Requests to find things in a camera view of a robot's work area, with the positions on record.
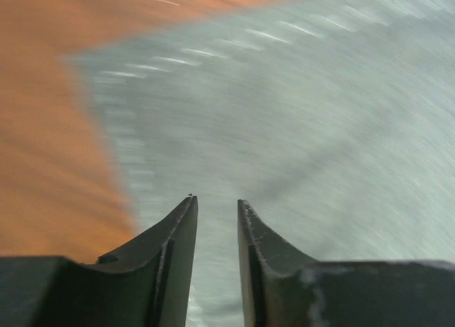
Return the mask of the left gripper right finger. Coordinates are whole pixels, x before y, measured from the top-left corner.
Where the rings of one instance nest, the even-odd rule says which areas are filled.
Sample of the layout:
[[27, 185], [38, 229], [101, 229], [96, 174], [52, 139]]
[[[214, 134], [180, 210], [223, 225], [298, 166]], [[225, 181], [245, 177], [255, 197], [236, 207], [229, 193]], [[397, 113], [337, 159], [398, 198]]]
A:
[[327, 262], [298, 250], [237, 203], [246, 326], [454, 325], [454, 265], [436, 260]]

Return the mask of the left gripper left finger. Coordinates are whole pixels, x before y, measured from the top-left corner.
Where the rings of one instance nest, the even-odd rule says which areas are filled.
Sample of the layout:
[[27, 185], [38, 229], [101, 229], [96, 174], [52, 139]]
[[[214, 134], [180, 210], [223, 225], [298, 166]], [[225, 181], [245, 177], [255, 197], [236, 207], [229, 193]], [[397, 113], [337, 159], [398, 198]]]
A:
[[198, 201], [98, 258], [1, 259], [2, 326], [184, 326]]

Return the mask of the grey cloth napkin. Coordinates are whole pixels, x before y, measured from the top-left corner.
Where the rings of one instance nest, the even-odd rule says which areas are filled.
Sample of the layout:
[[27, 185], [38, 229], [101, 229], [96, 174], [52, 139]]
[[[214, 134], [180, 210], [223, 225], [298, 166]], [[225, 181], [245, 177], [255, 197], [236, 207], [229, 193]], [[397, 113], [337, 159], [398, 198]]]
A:
[[198, 197], [189, 326], [241, 326], [236, 210], [320, 259], [454, 259], [454, 0], [290, 0], [70, 57], [142, 228]]

